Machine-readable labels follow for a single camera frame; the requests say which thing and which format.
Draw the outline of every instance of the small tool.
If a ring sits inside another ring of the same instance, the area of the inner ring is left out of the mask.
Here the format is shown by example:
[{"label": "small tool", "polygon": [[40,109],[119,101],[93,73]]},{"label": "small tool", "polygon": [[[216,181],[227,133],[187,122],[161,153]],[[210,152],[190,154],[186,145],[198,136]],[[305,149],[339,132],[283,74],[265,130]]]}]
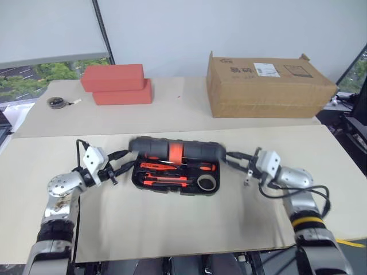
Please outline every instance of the small tool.
[{"label": "small tool", "polygon": [[166,165],[166,164],[159,164],[159,163],[150,163],[150,162],[142,162],[140,164],[141,168],[148,168],[148,169],[152,169],[152,170],[160,170],[160,171],[164,171],[164,170],[176,170],[177,168],[171,165]]},{"label": "small tool", "polygon": [[192,183],[192,180],[188,180],[185,176],[155,176],[150,172],[146,173],[143,184],[145,185],[155,185],[155,183],[164,184],[176,184],[182,187],[186,187],[188,184]]},{"label": "small tool", "polygon": [[186,165],[188,168],[198,168],[204,171],[215,171],[216,170],[216,166],[208,162],[188,163]]}]

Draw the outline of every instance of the yellow ring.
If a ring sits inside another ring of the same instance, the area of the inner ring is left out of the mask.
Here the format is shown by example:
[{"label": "yellow ring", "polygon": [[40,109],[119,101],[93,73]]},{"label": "yellow ring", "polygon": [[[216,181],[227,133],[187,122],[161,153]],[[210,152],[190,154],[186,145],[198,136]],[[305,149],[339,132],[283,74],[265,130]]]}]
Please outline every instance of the yellow ring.
[{"label": "yellow ring", "polygon": [[320,222],[323,223],[323,220],[321,220],[320,218],[317,217],[303,217],[303,218],[299,218],[293,221],[292,226],[295,227],[297,225],[300,225],[301,223],[305,223],[305,222]]}]

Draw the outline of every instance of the window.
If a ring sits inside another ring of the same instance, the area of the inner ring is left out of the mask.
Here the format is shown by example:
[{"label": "window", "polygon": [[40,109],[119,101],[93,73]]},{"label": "window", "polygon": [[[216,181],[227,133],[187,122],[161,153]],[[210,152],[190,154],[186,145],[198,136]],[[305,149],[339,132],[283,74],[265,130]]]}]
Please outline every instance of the window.
[{"label": "window", "polygon": [[339,91],[346,93],[359,93],[367,76],[367,48],[353,62],[347,74],[339,82]]},{"label": "window", "polygon": [[107,58],[101,58],[1,69],[0,103],[36,99],[52,80],[79,79],[87,66],[109,63]]}]

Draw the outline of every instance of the white wall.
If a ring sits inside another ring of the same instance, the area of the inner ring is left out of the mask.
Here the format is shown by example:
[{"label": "white wall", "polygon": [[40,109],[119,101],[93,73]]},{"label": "white wall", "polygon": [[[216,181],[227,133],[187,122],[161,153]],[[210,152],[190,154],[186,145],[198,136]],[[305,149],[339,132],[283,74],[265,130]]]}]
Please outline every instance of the white wall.
[{"label": "white wall", "polygon": [[366,0],[99,1],[117,64],[206,75],[208,56],[298,58],[332,81],[367,43]]}]

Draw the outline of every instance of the tape roll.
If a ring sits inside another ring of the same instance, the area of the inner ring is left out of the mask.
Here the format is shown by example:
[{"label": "tape roll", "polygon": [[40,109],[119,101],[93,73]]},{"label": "tape roll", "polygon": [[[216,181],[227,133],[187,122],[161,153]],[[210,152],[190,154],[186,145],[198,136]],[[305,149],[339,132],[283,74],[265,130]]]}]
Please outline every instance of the tape roll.
[{"label": "tape roll", "polygon": [[196,182],[198,187],[204,191],[213,191],[217,187],[216,179],[209,174],[199,176]]},{"label": "tape roll", "polygon": [[47,99],[47,104],[51,109],[61,109],[66,106],[64,99],[58,96]]}]

